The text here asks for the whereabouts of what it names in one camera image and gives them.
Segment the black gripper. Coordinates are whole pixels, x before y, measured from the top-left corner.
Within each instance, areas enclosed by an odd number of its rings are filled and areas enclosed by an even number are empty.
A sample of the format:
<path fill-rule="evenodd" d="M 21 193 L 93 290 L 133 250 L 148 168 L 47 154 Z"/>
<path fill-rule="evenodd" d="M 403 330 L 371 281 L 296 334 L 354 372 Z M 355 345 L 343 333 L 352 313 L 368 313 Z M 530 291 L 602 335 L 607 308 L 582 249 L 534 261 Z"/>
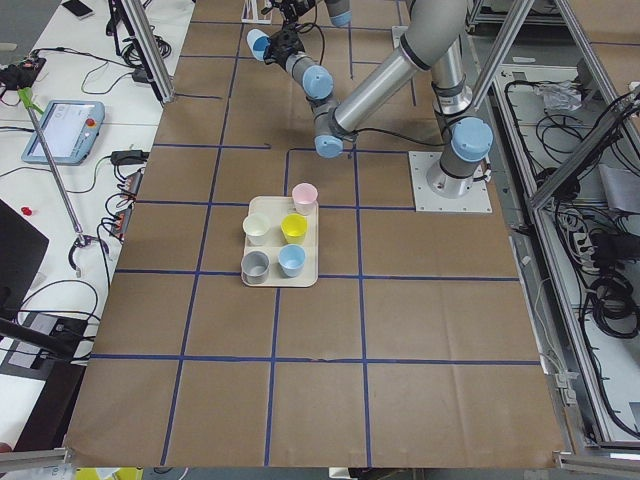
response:
<path fill-rule="evenodd" d="M 284 27 L 268 38 L 263 62 L 266 65 L 293 64 L 306 54 L 297 27 Z"/>
<path fill-rule="evenodd" d="M 260 13 L 267 15 L 272 10 L 277 9 L 280 11 L 285 23 L 296 23 L 300 17 L 314 9 L 317 4 L 316 0 L 273 0 L 267 1 Z"/>

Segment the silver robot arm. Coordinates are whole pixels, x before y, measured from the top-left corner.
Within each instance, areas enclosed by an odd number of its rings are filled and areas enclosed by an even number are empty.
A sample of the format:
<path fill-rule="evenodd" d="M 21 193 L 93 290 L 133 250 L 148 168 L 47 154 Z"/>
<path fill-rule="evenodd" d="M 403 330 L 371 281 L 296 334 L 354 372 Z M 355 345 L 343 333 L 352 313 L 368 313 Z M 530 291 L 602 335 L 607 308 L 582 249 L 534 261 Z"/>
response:
<path fill-rule="evenodd" d="M 283 17 L 282 28 L 272 34 L 253 29 L 247 35 L 252 55 L 277 64 L 302 87 L 314 117 L 315 150 L 335 158 L 345 141 L 355 141 L 362 123 L 379 110 L 419 72 L 431 72 L 435 110 L 451 118 L 445 125 L 443 153 L 430 167 L 427 182 L 444 198 L 465 196 L 479 178 L 475 172 L 487 157 L 493 132 L 481 119 L 465 115 L 472 95 L 466 84 L 459 52 L 464 27 L 463 1 L 409 1 L 410 23 L 398 46 L 343 101 L 333 94 L 329 71 L 310 57 L 299 38 L 298 20 L 315 7 L 313 1 L 273 1 Z"/>
<path fill-rule="evenodd" d="M 272 10 L 279 10 L 283 17 L 283 24 L 289 25 L 297 23 L 298 20 L 309 11 L 315 9 L 319 4 L 324 4 L 333 26 L 343 27 L 351 22 L 352 10 L 349 0 L 282 0 L 268 1 L 266 6 L 260 10 L 262 15 L 270 13 Z"/>

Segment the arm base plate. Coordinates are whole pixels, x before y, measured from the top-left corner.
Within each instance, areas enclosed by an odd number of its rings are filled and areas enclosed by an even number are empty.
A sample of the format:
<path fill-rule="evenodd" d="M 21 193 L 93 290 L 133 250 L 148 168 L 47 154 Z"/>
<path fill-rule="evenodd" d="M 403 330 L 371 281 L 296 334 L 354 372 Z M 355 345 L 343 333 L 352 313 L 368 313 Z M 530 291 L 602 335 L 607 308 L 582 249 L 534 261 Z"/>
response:
<path fill-rule="evenodd" d="M 441 168 L 441 152 L 409 151 L 415 210 L 419 213 L 490 214 L 487 182 L 456 179 Z"/>

